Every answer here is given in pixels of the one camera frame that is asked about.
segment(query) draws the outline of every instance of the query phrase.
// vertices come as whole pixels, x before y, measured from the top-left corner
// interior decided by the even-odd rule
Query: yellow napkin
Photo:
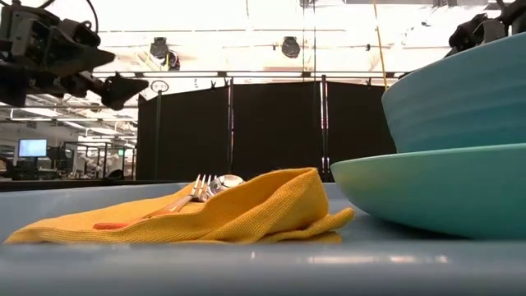
[[[331,230],[353,218],[350,208],[328,214],[316,169],[285,169],[221,192],[206,203],[191,202],[178,213],[121,229],[93,229],[97,223],[147,215],[189,194],[191,187],[165,197],[41,220],[17,230],[5,243],[339,243],[341,237]]]

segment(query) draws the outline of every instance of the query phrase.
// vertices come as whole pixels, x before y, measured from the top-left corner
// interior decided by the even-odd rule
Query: fork tines
[[[210,182],[212,181],[212,175],[208,175],[208,180],[206,180],[207,175],[203,175],[203,179],[201,179],[201,174],[197,175],[196,182],[194,183],[194,187],[191,190],[190,194],[194,197],[199,198],[200,200],[204,201],[206,199],[206,188],[210,185]]]

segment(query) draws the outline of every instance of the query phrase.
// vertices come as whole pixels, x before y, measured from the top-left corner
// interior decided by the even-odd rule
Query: stacked dishes
[[[526,238],[526,34],[458,53],[382,98],[399,154],[333,164],[377,217],[470,238]]]

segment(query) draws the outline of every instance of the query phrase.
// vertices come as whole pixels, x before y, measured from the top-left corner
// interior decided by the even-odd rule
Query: yellow cable
[[[382,76],[384,77],[384,87],[387,90],[387,75],[385,73],[384,52],[381,48],[380,25],[378,25],[378,10],[376,9],[376,0],[372,0],[372,5],[375,8],[376,35],[378,36],[378,47],[380,48],[381,72]]]

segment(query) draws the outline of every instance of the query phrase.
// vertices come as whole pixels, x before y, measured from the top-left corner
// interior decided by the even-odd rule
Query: spoon head
[[[237,185],[240,185],[244,182],[245,181],[241,177],[231,174],[217,177],[212,180],[210,185],[206,188],[206,195],[208,198],[210,198],[220,192],[229,190],[230,188],[236,187]]]

